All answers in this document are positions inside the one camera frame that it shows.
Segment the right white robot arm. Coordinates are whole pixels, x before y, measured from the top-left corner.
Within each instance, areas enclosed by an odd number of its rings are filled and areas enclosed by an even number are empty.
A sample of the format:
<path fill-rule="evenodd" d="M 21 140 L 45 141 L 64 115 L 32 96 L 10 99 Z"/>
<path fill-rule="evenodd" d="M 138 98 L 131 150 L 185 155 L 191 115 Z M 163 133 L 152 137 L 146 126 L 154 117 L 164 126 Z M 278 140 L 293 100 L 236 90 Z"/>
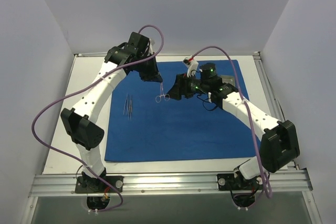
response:
<path fill-rule="evenodd" d="M 235 116 L 257 138 L 258 153 L 239 165 L 233 175 L 236 187 L 244 189 L 262 172 L 275 173 L 300 155 L 295 125 L 268 115 L 239 93 L 233 77 L 219 76 L 214 63 L 199 65 L 184 59 L 187 72 L 176 75 L 169 90 L 171 99 L 206 95 L 210 103 Z"/>

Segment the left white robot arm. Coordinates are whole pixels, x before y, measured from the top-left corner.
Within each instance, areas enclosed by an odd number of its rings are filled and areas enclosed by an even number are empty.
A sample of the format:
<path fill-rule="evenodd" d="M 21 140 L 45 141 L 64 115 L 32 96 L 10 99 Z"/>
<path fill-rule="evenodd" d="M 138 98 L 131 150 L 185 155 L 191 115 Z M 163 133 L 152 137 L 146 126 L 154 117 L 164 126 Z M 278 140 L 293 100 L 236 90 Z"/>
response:
<path fill-rule="evenodd" d="M 94 79 L 97 84 L 71 109 L 64 108 L 60 114 L 67 134 L 84 161 L 83 179 L 94 192 L 102 191 L 106 185 L 106 168 L 99 148 L 104 130 L 96 124 L 98 116 L 107 99 L 131 71 L 138 72 L 144 82 L 163 81 L 153 54 L 152 40 L 132 32 L 127 42 L 108 51 Z"/>

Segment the metal instrument tray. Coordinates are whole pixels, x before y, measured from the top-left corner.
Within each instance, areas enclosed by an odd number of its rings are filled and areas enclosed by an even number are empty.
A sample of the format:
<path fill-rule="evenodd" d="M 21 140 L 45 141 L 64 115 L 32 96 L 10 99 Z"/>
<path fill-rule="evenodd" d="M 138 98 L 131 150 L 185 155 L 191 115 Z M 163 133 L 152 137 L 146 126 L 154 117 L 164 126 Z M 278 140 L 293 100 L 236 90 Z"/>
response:
<path fill-rule="evenodd" d="M 229 83 L 235 86 L 235 78 L 233 76 L 220 75 L 219 77 L 222 79 L 222 83 Z"/>

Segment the blue surgical cloth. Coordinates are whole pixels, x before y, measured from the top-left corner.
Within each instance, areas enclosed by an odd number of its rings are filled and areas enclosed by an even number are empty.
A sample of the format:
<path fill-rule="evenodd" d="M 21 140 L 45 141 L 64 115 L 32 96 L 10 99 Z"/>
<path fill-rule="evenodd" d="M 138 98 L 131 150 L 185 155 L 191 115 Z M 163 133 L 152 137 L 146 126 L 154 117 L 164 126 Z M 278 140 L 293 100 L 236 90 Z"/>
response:
<path fill-rule="evenodd" d="M 181 62 L 160 62 L 164 90 L 177 74 L 185 73 Z M 195 159 L 243 158 L 255 155 L 251 130 L 230 113 L 197 97 L 156 103 L 160 84 L 144 82 L 129 73 L 112 93 L 107 162 L 157 162 Z M 132 95 L 132 118 L 123 115 L 126 96 Z"/>

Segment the steel tweezers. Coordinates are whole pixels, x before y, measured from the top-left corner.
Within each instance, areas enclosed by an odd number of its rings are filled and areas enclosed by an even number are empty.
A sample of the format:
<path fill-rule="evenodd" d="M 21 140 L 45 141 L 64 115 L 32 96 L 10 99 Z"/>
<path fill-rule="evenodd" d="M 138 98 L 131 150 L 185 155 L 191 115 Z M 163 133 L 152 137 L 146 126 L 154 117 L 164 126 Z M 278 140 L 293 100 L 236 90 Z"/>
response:
<path fill-rule="evenodd" d="M 123 115 L 128 115 L 128 111 L 129 111 L 129 96 L 127 94 L 123 107 Z"/>
<path fill-rule="evenodd" d="M 130 98 L 129 98 L 128 113 L 129 113 L 129 114 L 132 113 L 132 95 L 131 95 Z"/>

